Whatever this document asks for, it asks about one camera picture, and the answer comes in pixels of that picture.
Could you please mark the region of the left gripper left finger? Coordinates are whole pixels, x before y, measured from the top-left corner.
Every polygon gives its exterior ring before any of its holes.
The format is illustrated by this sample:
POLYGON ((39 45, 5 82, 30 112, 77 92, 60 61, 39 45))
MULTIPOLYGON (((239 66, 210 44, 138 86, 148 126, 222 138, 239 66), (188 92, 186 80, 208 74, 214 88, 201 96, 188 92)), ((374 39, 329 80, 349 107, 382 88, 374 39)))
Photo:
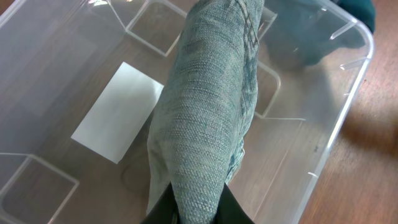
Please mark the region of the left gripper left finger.
POLYGON ((169 184, 141 224, 179 224, 178 206, 169 184))

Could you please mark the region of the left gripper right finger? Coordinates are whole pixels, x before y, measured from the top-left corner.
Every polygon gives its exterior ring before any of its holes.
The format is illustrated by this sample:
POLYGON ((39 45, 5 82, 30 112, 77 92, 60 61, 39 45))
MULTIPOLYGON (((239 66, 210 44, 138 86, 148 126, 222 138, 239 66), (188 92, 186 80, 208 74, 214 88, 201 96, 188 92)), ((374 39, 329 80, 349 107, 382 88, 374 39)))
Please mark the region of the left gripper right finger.
POLYGON ((224 184, 217 213, 214 218, 215 224, 254 224, 245 211, 235 199, 229 187, 224 184))

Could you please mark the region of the light blue jeans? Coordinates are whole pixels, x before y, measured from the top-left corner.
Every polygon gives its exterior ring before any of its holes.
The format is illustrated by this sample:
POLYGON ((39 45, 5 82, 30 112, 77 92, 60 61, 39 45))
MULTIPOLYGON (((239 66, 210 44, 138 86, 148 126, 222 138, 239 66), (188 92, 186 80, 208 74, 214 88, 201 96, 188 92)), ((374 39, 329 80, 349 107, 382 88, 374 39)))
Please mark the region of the light blue jeans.
POLYGON ((148 210, 171 187, 174 219, 214 221, 254 117, 263 7, 263 0, 206 0, 188 13, 150 124, 148 210))

